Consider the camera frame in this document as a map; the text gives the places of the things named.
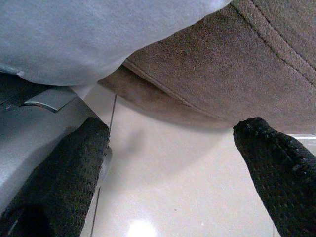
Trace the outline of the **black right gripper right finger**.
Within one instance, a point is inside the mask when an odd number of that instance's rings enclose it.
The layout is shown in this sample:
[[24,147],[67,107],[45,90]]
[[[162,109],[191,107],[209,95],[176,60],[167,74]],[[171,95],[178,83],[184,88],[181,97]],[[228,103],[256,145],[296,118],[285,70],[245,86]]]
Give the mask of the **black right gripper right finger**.
[[316,235],[316,157],[260,117],[233,127],[234,143],[282,237]]

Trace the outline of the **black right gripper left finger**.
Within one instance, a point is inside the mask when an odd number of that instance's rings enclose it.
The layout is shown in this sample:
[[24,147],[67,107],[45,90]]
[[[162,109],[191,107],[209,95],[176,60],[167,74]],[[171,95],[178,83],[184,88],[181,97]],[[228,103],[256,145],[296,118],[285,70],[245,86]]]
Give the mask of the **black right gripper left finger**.
[[80,236],[109,137],[108,126],[94,117],[65,136],[1,214],[1,236]]

